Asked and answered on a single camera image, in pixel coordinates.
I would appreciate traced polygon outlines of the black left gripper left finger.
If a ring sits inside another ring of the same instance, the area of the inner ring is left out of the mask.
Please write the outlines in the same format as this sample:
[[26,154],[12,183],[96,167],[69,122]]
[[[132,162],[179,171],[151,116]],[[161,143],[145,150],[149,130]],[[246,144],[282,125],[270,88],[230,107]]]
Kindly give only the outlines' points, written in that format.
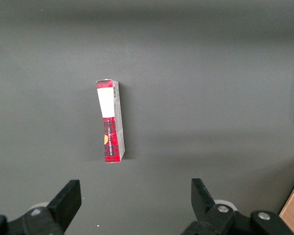
[[80,181],[70,180],[45,207],[34,207],[13,221],[0,214],[0,235],[63,235],[81,202]]

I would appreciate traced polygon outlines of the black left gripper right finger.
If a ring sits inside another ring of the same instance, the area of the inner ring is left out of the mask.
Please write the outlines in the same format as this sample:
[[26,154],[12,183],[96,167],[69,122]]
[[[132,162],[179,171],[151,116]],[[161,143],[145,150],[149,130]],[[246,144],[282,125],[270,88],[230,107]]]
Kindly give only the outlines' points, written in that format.
[[191,203],[196,216],[183,235],[292,235],[289,226],[271,211],[253,211],[249,217],[224,203],[216,203],[203,181],[192,179]]

